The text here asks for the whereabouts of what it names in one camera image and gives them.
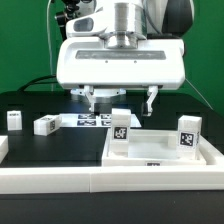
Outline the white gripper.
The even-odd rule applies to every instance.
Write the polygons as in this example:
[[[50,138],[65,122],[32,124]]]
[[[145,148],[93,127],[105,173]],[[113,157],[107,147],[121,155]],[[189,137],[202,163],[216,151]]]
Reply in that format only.
[[[142,40],[135,49],[107,49],[98,37],[73,37],[61,45],[57,80],[65,89],[84,86],[95,112],[94,88],[147,90],[142,114],[151,116],[158,87],[176,90],[185,80],[184,43],[180,39]]]

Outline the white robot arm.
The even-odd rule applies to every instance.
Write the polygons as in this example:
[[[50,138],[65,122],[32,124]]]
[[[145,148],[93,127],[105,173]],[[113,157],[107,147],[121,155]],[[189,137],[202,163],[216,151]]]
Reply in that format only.
[[[185,81],[182,36],[193,21],[193,0],[95,0],[91,14],[65,25],[57,81],[84,96],[93,113],[116,95],[145,90],[150,115],[159,90]]]

